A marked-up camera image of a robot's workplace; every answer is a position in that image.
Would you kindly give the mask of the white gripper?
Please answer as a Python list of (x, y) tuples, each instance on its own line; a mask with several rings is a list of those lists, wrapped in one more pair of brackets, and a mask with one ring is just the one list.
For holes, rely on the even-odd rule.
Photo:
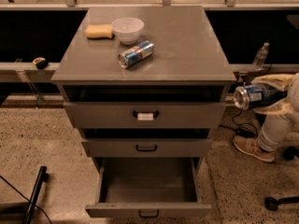
[(299, 122), (299, 74), (274, 74), (255, 77), (252, 84), (267, 84), (279, 91), (288, 90), (288, 98), (283, 98), (272, 105), (255, 107), (253, 111), (262, 115), (285, 115), (294, 122)]

